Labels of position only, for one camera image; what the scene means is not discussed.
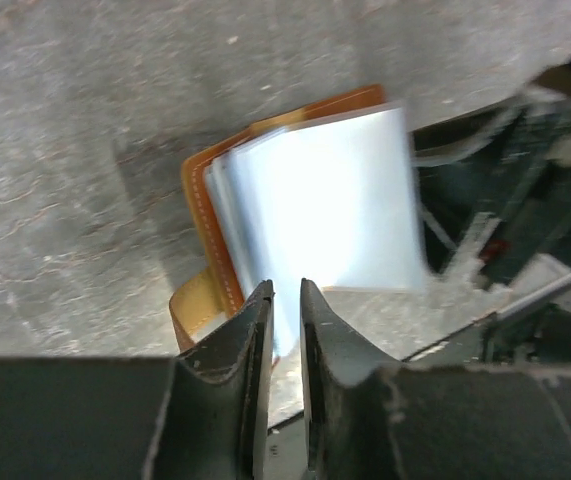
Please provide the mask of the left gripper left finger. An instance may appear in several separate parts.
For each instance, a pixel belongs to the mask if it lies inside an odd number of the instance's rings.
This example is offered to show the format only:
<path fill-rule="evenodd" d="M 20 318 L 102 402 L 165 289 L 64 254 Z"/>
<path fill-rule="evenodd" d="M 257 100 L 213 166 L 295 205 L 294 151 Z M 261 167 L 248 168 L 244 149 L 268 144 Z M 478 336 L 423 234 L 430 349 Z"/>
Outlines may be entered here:
<path fill-rule="evenodd" d="M 259 479 L 273 286 L 166 357 L 0 358 L 0 479 Z"/>

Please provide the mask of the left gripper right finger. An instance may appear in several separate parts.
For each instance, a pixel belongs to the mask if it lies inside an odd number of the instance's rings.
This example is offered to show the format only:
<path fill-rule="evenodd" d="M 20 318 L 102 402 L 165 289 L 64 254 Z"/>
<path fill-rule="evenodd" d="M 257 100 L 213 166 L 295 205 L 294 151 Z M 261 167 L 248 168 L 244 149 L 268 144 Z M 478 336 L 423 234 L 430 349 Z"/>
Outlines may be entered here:
<path fill-rule="evenodd" d="M 301 285 L 320 479 L 571 479 L 571 277 L 397 360 Z"/>

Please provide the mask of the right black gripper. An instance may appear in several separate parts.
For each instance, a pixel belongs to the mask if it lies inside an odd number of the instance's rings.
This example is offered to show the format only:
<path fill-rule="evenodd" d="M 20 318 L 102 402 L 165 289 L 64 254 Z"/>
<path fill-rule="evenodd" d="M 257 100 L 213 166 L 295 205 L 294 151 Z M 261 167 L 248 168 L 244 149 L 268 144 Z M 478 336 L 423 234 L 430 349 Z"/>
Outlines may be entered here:
<path fill-rule="evenodd" d="M 488 301 L 416 358 L 571 360 L 571 59 L 415 139 L 428 263 Z"/>

